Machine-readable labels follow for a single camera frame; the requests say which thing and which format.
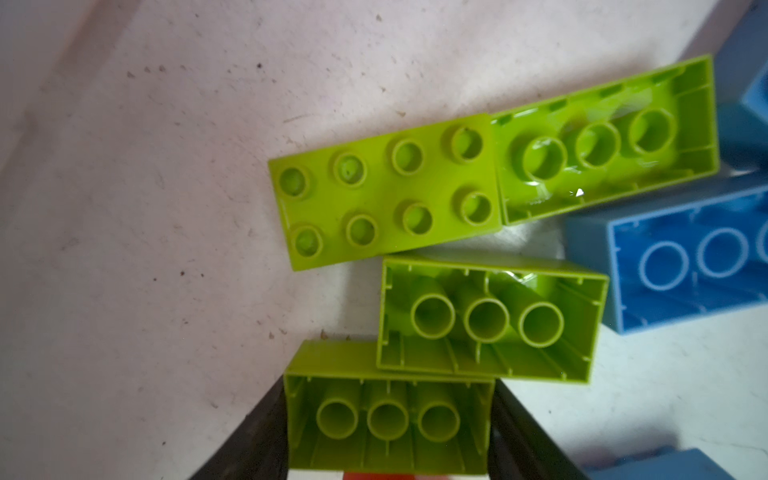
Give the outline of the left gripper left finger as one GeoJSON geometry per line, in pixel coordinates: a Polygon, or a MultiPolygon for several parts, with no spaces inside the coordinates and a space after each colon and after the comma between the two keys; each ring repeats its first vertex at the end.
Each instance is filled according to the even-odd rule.
{"type": "Polygon", "coordinates": [[[289,471],[287,417],[283,377],[279,377],[190,479],[286,479],[289,471]]]}

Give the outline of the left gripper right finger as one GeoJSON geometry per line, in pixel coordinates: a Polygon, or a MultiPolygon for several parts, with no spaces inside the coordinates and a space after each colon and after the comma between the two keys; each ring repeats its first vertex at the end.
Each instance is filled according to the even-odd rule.
{"type": "Polygon", "coordinates": [[[490,421],[490,479],[589,479],[501,379],[495,383],[490,421]]]}

